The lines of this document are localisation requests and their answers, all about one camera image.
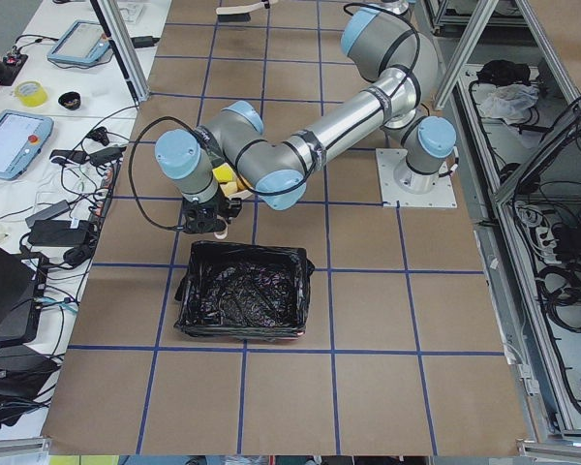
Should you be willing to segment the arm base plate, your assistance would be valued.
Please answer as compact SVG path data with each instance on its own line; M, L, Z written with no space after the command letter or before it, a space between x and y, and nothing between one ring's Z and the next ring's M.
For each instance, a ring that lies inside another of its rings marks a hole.
M418 174L407 164L405 149L376 150L382 205L401 208L454 209L458 206L449 166L443 161L433 174Z

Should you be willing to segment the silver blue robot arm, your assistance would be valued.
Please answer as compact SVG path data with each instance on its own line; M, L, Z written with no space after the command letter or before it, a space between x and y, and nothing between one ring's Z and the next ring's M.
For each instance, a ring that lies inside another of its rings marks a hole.
M177 231L222 233L240 213L240 201L228 199L214 176L216 161L228 164L274 210L295 205L312 174L377 130L407 151L395 171L402 188L418 193L421 183L438 177L456 132L445 118L418 109L435 85L435 48L402 15L371 4L355 9L341 50L368 85L332 112L273 144L256 110L238 101L195 129L158 138L156 161L182 195Z

